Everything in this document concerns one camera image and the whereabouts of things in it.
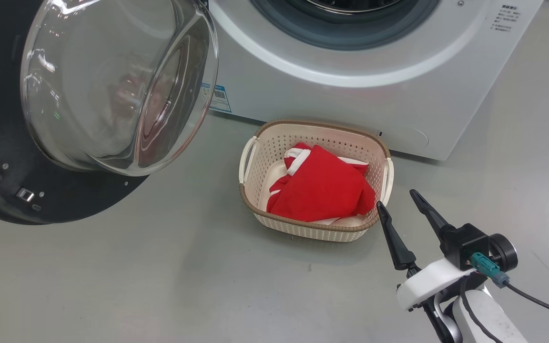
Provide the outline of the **red white garment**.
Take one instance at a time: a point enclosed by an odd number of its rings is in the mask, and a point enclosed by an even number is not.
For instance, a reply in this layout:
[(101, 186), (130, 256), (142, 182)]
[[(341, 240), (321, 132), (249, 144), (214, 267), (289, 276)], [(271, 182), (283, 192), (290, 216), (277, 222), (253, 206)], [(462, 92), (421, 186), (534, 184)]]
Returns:
[(284, 152), (285, 173), (269, 190), (266, 212), (307, 223), (333, 224), (367, 215), (376, 203), (368, 163), (303, 142)]

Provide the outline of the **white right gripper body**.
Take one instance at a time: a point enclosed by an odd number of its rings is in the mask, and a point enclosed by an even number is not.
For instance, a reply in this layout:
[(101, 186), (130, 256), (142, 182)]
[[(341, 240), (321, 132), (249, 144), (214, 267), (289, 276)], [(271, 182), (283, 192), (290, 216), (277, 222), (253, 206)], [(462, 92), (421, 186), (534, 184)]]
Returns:
[[(509, 272), (518, 265), (517, 250), (505, 236), (493, 234), (489, 237), (488, 258), (499, 266), (501, 272)], [(419, 305), (436, 293), (448, 289), (458, 280), (469, 276), (477, 269), (469, 265), (470, 269), (461, 271), (447, 259), (440, 259), (430, 263), (422, 271), (411, 276), (397, 289), (397, 301), (402, 310)]]

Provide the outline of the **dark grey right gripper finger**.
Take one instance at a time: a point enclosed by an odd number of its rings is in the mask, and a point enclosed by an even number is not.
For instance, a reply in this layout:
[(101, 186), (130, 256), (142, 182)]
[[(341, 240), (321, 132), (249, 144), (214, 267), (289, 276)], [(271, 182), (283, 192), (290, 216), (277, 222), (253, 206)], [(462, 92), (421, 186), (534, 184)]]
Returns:
[(416, 189), (411, 189), (409, 194), (419, 212), (427, 218), (427, 221), (439, 239), (445, 232), (455, 229), (454, 226), (449, 224)]
[(397, 271), (418, 271), (416, 256), (407, 249), (395, 230), (390, 213), (383, 202), (377, 202), (377, 210), (394, 268)]

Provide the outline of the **white washing machine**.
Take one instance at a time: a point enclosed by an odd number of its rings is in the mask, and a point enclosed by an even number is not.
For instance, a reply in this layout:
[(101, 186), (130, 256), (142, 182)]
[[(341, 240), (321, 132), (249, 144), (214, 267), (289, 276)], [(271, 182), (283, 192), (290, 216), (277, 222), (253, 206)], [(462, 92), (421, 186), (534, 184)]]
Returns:
[(444, 161), (544, 0), (208, 0), (216, 110), (312, 119)]

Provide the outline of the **blue white energy sticker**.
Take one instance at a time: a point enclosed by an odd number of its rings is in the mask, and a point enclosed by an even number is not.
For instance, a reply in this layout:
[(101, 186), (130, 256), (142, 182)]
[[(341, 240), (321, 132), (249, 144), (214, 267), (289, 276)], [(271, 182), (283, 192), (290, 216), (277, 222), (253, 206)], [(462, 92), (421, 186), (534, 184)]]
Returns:
[(232, 114), (229, 98), (227, 97), (226, 89), (222, 85), (215, 85), (215, 89), (210, 84), (203, 82), (201, 84), (201, 95), (206, 100), (207, 96), (212, 93), (210, 100), (210, 109), (220, 111), (222, 113)]

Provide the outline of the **cream perforated laundry basket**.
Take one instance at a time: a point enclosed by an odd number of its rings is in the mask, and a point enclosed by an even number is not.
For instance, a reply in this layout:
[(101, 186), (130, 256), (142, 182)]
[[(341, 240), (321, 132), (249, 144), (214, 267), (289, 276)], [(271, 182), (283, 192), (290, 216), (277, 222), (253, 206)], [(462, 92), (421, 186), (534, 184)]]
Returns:
[(264, 226), (294, 236), (330, 242), (352, 242), (379, 222), (377, 209), (368, 215), (325, 225), (291, 220), (266, 211), (269, 189), (285, 173), (284, 152), (297, 143), (319, 145), (342, 158), (368, 163), (366, 179), (376, 199), (387, 204), (394, 185), (394, 163), (386, 144), (369, 132), (330, 123), (275, 120), (261, 126), (245, 144), (238, 165), (244, 204)]

